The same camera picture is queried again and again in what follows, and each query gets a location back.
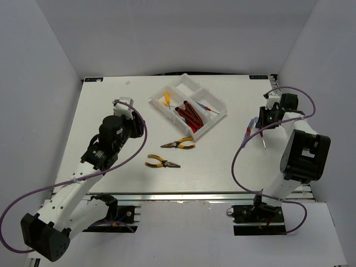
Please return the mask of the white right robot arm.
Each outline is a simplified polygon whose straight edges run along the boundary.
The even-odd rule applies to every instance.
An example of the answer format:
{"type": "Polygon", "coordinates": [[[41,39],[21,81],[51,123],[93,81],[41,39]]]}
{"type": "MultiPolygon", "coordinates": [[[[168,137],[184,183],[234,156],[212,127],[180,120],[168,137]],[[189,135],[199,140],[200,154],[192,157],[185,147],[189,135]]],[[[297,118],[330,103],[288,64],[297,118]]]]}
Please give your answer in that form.
{"type": "Polygon", "coordinates": [[[276,128],[277,122],[284,121],[281,126],[288,142],[281,157],[280,174],[261,191],[261,196],[254,198],[251,214],[259,222],[277,214],[282,201],[297,187],[321,178],[331,144],[331,139],[313,130],[304,118],[304,112],[298,110],[297,95],[265,94],[264,97],[267,102],[260,107],[256,128],[276,128]]]}

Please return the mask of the yellow screwdriver short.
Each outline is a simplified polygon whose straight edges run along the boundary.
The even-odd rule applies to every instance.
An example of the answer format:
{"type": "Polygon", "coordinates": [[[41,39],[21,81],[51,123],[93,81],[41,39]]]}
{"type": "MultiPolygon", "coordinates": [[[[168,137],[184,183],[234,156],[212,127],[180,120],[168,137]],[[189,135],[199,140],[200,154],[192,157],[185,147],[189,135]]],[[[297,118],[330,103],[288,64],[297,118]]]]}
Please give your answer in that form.
{"type": "Polygon", "coordinates": [[[162,102],[163,105],[168,106],[168,107],[176,107],[174,105],[168,104],[167,102],[162,102]]]}

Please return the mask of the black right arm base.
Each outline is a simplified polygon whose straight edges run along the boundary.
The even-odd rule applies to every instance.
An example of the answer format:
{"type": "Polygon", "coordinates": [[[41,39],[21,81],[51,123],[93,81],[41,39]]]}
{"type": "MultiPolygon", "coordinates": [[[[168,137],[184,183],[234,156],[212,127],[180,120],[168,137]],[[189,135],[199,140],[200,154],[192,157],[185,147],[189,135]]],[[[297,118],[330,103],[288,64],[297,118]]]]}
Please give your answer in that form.
{"type": "Polygon", "coordinates": [[[281,207],[273,212],[257,212],[252,205],[233,205],[226,210],[233,219],[235,236],[286,235],[284,215],[281,207]]]}

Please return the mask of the blue screwdriver horizontal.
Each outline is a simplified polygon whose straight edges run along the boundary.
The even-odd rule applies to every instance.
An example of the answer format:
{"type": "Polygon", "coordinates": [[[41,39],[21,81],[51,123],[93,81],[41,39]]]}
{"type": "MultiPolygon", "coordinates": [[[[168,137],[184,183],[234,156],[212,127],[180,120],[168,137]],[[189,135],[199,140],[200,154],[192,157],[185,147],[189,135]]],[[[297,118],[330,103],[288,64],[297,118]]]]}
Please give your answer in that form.
{"type": "Polygon", "coordinates": [[[206,111],[209,111],[209,112],[213,112],[214,114],[219,114],[218,112],[216,112],[216,111],[214,111],[214,110],[212,110],[211,108],[209,108],[209,107],[207,107],[207,106],[205,106],[205,105],[203,105],[203,104],[201,104],[201,103],[197,103],[201,108],[203,108],[204,110],[206,110],[206,111]]]}

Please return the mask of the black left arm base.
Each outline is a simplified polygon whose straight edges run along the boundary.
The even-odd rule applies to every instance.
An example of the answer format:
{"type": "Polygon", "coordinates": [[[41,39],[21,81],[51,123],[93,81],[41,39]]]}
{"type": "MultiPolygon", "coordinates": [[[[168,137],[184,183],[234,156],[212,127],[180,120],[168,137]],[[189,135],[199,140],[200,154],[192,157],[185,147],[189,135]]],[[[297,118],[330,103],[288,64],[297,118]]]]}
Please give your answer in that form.
{"type": "Polygon", "coordinates": [[[140,221],[139,207],[134,205],[121,205],[112,195],[98,194],[91,196],[90,200],[101,200],[108,207],[108,215],[90,225],[83,232],[88,233],[135,233],[140,221]]]}

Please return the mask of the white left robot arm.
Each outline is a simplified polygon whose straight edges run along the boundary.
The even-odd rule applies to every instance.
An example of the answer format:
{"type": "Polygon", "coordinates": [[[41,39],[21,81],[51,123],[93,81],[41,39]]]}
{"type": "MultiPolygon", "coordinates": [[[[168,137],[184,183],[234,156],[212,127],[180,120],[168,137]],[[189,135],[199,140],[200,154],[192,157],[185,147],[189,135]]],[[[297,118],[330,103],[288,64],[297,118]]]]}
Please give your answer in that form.
{"type": "Polygon", "coordinates": [[[144,123],[135,111],[110,115],[103,119],[99,133],[94,135],[73,173],[72,182],[34,215],[25,214],[21,220],[24,243],[51,262],[61,258],[70,241],[92,224],[117,217],[117,200],[100,193],[92,203],[77,208],[91,187],[100,181],[104,172],[118,159],[118,153],[128,139],[144,134],[144,123]]]}

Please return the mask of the yellow screwdriver long shaft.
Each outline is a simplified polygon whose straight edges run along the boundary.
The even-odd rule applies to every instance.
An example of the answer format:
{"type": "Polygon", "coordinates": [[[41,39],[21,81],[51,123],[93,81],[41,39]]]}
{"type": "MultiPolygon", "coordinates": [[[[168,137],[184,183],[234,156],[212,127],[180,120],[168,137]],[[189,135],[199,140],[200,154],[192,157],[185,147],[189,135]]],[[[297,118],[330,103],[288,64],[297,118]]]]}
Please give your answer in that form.
{"type": "Polygon", "coordinates": [[[165,100],[166,100],[166,104],[167,104],[169,110],[171,110],[170,96],[169,96],[169,94],[167,92],[165,93],[165,100]]]}

